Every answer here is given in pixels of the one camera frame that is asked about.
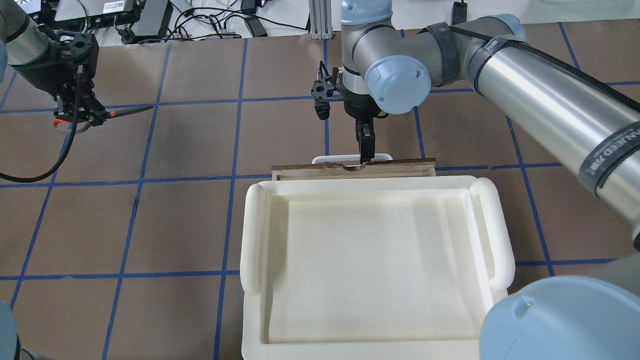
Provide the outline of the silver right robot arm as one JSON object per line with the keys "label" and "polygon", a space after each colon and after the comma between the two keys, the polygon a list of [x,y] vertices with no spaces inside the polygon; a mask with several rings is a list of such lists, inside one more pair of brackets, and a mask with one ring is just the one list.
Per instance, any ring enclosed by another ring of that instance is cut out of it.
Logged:
{"label": "silver right robot arm", "polygon": [[[343,0],[343,88],[404,114],[432,88],[465,80],[629,221],[639,248],[638,102],[528,45],[512,14],[437,23],[416,39],[400,37],[392,16],[390,0]],[[478,351],[482,360],[637,360],[638,253],[499,301]]]}

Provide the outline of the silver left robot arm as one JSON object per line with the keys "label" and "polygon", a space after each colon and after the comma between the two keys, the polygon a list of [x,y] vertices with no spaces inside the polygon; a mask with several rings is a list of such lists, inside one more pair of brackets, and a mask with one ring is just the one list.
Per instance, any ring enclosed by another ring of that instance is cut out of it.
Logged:
{"label": "silver left robot arm", "polygon": [[110,114],[94,92],[98,59],[99,43],[94,34],[52,30],[36,23],[13,0],[1,2],[1,68],[12,68],[35,89],[51,96],[56,104],[55,120],[70,125],[66,144],[48,171],[31,177],[2,173],[3,180],[45,180],[62,166],[76,135],[103,125]]}

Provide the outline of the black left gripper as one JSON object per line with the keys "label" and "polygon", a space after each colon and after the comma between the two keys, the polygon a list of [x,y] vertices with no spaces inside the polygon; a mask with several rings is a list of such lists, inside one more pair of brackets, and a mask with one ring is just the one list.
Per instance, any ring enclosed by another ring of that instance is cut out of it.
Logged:
{"label": "black left gripper", "polygon": [[108,118],[96,98],[93,79],[98,68],[99,43],[92,33],[50,30],[52,50],[35,64],[37,88],[55,100],[57,118],[88,118],[90,126],[102,126]]}

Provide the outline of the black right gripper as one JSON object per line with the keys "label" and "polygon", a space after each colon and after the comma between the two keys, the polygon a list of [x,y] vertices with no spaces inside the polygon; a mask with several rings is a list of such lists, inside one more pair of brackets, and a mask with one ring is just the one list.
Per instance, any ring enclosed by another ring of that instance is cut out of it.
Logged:
{"label": "black right gripper", "polygon": [[343,109],[355,119],[355,136],[359,144],[359,162],[370,162],[375,158],[375,130],[366,127],[364,121],[385,119],[388,113],[381,110],[370,95],[354,93],[348,89],[342,92]]}

